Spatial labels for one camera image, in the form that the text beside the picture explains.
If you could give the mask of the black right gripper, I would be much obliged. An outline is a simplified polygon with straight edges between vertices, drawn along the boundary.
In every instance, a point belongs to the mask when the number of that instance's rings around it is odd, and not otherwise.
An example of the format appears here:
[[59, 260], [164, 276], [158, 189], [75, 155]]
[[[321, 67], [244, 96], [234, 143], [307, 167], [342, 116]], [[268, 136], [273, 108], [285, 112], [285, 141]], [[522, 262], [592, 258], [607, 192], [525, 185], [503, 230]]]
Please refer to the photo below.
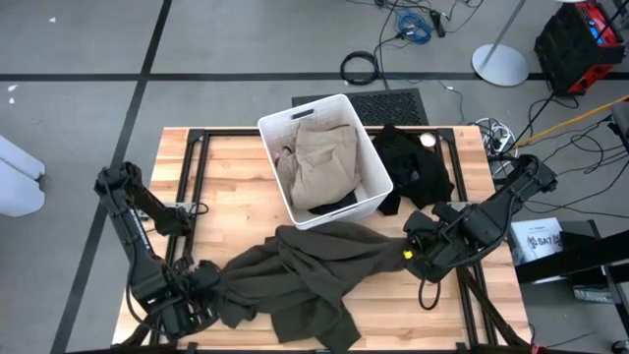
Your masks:
[[472, 248], [460, 230], [461, 216], [470, 203], [439, 202], [433, 207], [437, 219], [420, 210], [413, 211], [405, 222], [405, 251], [413, 257], [406, 269], [424, 280], [441, 280], [451, 269], [472, 263]]

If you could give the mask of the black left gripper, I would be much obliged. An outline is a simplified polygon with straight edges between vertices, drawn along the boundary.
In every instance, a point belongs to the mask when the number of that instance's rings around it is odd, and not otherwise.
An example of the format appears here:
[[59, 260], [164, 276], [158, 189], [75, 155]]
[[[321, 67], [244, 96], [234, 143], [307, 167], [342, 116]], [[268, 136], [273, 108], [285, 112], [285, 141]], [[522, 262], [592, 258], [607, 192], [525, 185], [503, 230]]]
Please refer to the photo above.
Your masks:
[[220, 280], [220, 268], [206, 260], [177, 278], [175, 290], [164, 309], [167, 337], [195, 334], [219, 320], [216, 300]]

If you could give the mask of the dark olive garment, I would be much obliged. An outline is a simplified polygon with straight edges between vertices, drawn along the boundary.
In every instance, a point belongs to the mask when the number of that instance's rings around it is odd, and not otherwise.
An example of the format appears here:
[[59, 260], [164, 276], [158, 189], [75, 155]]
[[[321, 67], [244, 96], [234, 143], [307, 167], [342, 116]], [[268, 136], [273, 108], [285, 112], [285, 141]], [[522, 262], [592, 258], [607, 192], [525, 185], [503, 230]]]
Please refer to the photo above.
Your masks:
[[360, 339], [343, 298], [365, 278], [406, 267], [406, 242], [334, 221], [308, 230], [280, 225], [221, 270], [217, 310], [230, 328], [271, 317], [281, 343], [316, 339], [346, 354]]

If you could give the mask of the navy blue knit sweater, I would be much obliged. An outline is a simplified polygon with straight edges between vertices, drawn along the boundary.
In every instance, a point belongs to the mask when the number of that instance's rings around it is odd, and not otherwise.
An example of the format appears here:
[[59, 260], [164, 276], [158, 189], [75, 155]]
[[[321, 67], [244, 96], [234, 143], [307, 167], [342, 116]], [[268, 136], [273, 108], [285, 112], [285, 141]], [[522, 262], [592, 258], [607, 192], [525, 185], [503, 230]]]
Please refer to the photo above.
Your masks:
[[316, 215], [328, 214], [338, 209], [341, 209], [343, 207], [351, 206], [355, 204], [356, 202], [357, 202], [357, 198], [355, 196], [355, 193], [350, 192], [338, 202], [310, 208], [309, 212]]

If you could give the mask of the beige trousers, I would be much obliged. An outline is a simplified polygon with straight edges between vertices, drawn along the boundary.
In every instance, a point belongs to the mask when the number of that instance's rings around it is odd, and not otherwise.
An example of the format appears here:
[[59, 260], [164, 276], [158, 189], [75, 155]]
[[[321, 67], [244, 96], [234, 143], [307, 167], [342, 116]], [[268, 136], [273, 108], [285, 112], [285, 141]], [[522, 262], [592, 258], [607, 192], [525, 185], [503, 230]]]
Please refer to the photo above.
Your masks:
[[341, 124], [323, 127], [302, 121], [293, 143], [294, 164], [276, 168], [289, 204], [300, 210], [338, 202], [361, 182], [357, 167], [356, 128]]

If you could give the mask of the pink knit sweater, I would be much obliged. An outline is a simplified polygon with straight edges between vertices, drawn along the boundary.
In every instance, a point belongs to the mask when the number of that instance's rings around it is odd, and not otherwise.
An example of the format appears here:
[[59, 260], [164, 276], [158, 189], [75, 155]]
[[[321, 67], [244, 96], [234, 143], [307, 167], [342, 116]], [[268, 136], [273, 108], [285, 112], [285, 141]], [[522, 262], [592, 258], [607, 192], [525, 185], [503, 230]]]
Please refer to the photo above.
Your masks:
[[273, 163], [276, 168], [280, 166], [291, 168], [294, 164], [294, 150], [290, 146], [282, 147], [277, 154], [275, 154]]

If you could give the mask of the white plastic laundry basket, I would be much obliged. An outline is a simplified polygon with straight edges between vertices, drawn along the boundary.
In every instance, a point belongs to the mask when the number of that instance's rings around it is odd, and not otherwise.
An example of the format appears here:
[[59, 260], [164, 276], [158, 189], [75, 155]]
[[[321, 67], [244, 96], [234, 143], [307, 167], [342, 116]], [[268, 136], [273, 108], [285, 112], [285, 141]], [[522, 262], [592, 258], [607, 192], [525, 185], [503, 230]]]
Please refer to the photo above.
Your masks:
[[[328, 214], [316, 215], [306, 210], [293, 208], [283, 192], [273, 160], [284, 146], [294, 142], [299, 124], [313, 120], [323, 127], [348, 124], [356, 128], [358, 136], [357, 167], [361, 182], [355, 189], [357, 202]], [[306, 230], [331, 221], [355, 221], [375, 212], [393, 184], [380, 160], [360, 118], [350, 100], [344, 94], [336, 94], [320, 100], [274, 113], [258, 120], [257, 126], [266, 150], [269, 163], [279, 186], [281, 196], [292, 223]]]

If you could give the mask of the large black garment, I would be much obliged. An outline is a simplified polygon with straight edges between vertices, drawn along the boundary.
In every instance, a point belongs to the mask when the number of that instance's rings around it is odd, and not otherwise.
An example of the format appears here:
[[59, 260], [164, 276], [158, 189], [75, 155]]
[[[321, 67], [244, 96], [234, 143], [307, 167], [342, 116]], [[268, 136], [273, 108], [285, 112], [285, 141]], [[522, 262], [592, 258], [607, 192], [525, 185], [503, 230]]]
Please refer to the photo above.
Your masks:
[[420, 148], [420, 180], [407, 194], [398, 193], [393, 186], [392, 191], [378, 206], [378, 211], [383, 215], [397, 214], [402, 197], [408, 198], [417, 209], [423, 209], [437, 202], [451, 201], [454, 185], [450, 182], [442, 158], [424, 147], [417, 135], [408, 135], [422, 146]]

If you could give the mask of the white printed box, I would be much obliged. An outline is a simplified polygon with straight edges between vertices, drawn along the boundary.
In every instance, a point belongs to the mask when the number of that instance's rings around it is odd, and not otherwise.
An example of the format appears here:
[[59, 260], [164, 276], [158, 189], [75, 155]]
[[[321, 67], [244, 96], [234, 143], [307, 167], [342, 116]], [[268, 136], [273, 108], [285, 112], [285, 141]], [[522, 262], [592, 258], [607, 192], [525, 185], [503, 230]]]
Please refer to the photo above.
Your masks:
[[561, 252], [561, 231], [560, 223], [555, 217], [512, 222], [512, 256], [515, 265]]

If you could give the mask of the white power strip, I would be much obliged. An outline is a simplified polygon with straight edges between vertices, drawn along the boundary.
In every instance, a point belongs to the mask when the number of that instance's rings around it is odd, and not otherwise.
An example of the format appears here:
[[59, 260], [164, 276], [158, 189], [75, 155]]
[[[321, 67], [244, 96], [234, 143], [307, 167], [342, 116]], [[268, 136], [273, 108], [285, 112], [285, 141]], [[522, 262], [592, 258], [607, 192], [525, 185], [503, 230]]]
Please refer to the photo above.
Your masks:
[[483, 145], [488, 156], [508, 154], [517, 157], [519, 150], [514, 147], [516, 138], [512, 130], [495, 118], [481, 118], [472, 123], [479, 128]]

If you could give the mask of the black floor vent grate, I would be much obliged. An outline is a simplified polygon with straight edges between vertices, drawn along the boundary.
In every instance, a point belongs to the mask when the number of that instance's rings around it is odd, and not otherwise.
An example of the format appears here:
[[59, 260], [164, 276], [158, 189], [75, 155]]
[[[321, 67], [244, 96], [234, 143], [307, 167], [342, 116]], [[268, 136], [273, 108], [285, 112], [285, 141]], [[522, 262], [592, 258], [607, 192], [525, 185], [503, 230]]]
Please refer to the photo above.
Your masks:
[[365, 126], [428, 126], [420, 91], [401, 88], [362, 92], [346, 92]]

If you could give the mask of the black shelf unit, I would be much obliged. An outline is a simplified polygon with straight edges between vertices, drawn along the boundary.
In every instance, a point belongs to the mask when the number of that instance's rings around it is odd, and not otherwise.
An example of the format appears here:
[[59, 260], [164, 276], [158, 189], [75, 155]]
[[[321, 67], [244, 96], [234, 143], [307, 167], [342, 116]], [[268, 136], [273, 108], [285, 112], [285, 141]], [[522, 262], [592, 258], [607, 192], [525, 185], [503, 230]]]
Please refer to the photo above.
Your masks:
[[569, 275], [594, 268], [604, 271], [604, 279], [613, 304], [623, 324], [627, 338], [611, 345], [613, 354], [629, 354], [629, 296], [623, 285], [629, 287], [629, 229], [601, 237], [596, 224], [588, 224], [594, 238], [568, 246], [563, 242], [561, 252], [516, 266], [521, 282], [529, 283], [559, 275]]

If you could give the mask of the yellow pole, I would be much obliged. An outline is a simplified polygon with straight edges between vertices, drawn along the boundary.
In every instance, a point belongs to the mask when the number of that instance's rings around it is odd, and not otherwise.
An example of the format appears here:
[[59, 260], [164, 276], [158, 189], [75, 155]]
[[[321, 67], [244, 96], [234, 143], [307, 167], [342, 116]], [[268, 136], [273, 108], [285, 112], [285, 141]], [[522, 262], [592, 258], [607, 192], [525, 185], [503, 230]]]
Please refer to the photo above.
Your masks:
[[620, 98], [618, 98], [616, 100], [613, 100], [612, 102], [609, 102], [609, 103], [603, 104], [601, 106], [598, 106], [598, 107], [596, 107], [596, 108], [594, 108], [594, 109], [592, 109], [592, 110], [590, 110], [590, 111], [588, 111], [588, 112], [586, 112], [586, 113], [584, 113], [582, 115], [574, 117], [574, 118], [572, 118], [570, 120], [561, 122], [560, 124], [552, 126], [552, 127], [548, 128], [548, 129], [546, 129], [546, 130], [544, 130], [544, 131], [542, 131], [540, 133], [534, 134], [531, 137], [527, 138], [526, 140], [514, 144], [513, 147], [514, 148], [523, 148], [525, 145], [527, 145], [527, 144], [529, 144], [531, 142], [534, 142], [534, 141], [537, 141], [537, 140], [539, 140], [541, 138], [544, 138], [544, 137], [548, 136], [549, 134], [554, 133], [554, 132], [556, 132], [558, 130], [561, 130], [561, 129], [564, 129], [564, 128], [569, 127], [571, 125], [574, 125], [574, 124], [580, 123], [582, 121], [585, 121], [585, 120], [589, 119], [590, 117], [592, 117], [594, 115], [597, 115], [597, 114], [599, 114], [599, 113], [601, 113], [601, 112], [603, 112], [605, 110], [609, 110], [614, 104], [620, 103], [620, 102], [625, 102], [625, 101], [629, 101], [629, 94], [626, 94], [626, 95], [624, 95], [624, 96], [622, 96], [622, 97], [620, 97]]

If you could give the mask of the round-based floor stand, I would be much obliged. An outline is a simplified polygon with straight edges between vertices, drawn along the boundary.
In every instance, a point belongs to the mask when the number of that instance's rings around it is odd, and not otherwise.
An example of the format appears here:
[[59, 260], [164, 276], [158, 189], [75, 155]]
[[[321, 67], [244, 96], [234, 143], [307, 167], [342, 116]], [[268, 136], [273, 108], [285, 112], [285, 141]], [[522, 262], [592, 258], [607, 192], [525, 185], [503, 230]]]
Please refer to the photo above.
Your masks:
[[514, 11], [493, 44], [480, 46], [471, 63], [475, 73], [489, 84], [510, 88], [524, 83], [530, 75], [526, 58], [516, 49], [502, 43], [527, 0], [519, 0]]

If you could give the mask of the pale grey object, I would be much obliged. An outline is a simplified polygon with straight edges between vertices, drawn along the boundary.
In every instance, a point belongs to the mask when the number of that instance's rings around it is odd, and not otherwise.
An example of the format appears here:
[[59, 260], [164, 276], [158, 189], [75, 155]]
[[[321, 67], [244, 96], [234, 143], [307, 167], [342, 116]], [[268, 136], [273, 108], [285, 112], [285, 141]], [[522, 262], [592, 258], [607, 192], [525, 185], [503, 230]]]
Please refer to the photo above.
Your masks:
[[45, 165], [0, 135], [0, 214], [20, 217], [39, 211], [45, 194], [38, 179]]

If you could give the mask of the black power strip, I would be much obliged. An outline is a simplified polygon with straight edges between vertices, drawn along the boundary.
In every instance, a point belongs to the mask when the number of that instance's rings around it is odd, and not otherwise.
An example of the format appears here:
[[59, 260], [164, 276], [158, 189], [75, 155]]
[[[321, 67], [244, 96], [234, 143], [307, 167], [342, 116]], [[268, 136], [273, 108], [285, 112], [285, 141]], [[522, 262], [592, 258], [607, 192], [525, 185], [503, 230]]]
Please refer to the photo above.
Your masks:
[[429, 16], [432, 20], [433, 23], [433, 27], [434, 30], [437, 33], [438, 37], [445, 37], [446, 32], [445, 32], [445, 28], [443, 27], [442, 21], [441, 21], [441, 17], [443, 16], [442, 12], [438, 12], [436, 10], [431, 10], [429, 12]]

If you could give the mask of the red and black case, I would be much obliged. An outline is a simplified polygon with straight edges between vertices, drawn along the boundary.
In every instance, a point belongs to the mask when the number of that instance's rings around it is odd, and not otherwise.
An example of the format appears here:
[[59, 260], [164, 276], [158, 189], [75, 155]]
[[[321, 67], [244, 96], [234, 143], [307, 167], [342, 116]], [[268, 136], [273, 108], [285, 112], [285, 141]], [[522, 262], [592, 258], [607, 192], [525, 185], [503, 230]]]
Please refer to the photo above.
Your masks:
[[625, 41], [597, 0], [564, 2], [536, 38], [534, 51], [557, 96], [585, 94], [625, 56]]

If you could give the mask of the black metal table frame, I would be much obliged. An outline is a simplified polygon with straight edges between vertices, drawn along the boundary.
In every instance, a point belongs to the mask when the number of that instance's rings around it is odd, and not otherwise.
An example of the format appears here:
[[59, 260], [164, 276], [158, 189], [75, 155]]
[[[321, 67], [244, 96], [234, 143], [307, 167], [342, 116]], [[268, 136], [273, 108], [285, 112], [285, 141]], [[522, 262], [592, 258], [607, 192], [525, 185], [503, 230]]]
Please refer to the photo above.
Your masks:
[[[493, 184], [479, 128], [402, 127], [413, 133], [439, 133], [454, 201], [481, 202]], [[209, 206], [199, 217], [192, 253], [219, 266], [261, 244], [279, 224], [290, 224], [257, 128], [164, 128], [150, 174], [149, 188], [165, 203], [200, 200]], [[399, 213], [373, 213], [360, 220], [389, 237], [404, 238], [402, 227], [415, 206], [403, 200]], [[524, 340], [532, 338], [520, 286], [507, 245], [485, 258], [472, 273], [500, 314]], [[350, 354], [390, 352], [456, 352], [457, 343], [504, 344], [481, 306], [452, 271], [441, 281], [441, 296], [432, 311], [418, 302], [420, 281], [408, 271], [368, 277], [344, 297], [362, 337]], [[323, 354], [315, 339], [280, 344], [269, 315], [258, 315], [230, 329], [218, 322], [204, 332], [179, 340], [208, 354]]]

